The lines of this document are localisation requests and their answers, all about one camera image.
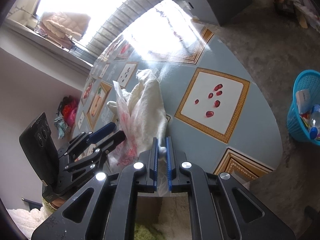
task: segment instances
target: plastic bag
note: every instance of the plastic bag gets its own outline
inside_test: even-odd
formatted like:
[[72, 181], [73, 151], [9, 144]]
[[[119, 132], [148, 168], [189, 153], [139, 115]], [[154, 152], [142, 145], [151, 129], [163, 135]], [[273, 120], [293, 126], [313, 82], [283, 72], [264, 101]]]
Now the plastic bag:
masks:
[[127, 102], [124, 99], [119, 82], [113, 81], [116, 91], [117, 112], [119, 118], [119, 130], [123, 130], [126, 140], [120, 143], [109, 157], [109, 163], [112, 173], [122, 171], [125, 166], [135, 162], [138, 158], [137, 144], [131, 129], [131, 117]]

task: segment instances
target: glossy table surface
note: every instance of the glossy table surface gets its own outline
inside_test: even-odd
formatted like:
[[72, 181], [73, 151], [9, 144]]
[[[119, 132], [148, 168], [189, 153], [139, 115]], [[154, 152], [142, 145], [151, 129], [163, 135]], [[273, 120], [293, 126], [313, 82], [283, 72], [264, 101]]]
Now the glossy table surface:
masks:
[[94, 63], [74, 136], [116, 120], [106, 106], [116, 101], [113, 80], [130, 92], [138, 69], [158, 76], [166, 135], [190, 162], [228, 171], [242, 183], [278, 166], [280, 133], [261, 91], [219, 37], [171, 0], [133, 22]]

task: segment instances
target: blue trash can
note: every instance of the blue trash can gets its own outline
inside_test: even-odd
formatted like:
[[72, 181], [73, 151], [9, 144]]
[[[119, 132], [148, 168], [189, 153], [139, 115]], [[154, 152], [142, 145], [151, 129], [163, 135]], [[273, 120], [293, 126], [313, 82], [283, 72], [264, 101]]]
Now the blue trash can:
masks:
[[298, 112], [296, 92], [303, 89], [310, 91], [311, 106], [320, 104], [320, 73], [314, 70], [305, 70], [297, 76], [293, 86], [292, 103], [287, 116], [287, 127], [295, 140], [312, 142], [320, 146], [320, 141], [310, 139], [309, 132]]

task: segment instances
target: green fuzzy fabric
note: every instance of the green fuzzy fabric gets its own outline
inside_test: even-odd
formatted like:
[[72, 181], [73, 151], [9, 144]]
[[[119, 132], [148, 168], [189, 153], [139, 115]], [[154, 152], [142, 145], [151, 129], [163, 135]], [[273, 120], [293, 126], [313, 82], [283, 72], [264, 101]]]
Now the green fuzzy fabric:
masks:
[[155, 228], [146, 228], [143, 225], [135, 224], [134, 240], [165, 240], [165, 238]]

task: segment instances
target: concrete floor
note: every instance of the concrete floor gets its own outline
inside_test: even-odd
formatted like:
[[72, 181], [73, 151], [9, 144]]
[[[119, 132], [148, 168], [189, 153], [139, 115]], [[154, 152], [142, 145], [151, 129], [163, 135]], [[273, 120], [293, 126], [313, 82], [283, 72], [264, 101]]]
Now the concrete floor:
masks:
[[223, 27], [207, 26], [243, 64], [276, 117], [281, 163], [252, 182], [250, 190], [299, 236], [311, 223], [305, 206], [320, 210], [320, 148], [290, 138], [286, 117], [297, 75], [306, 69], [320, 71], [320, 34], [278, 16], [273, 8], [252, 6]]

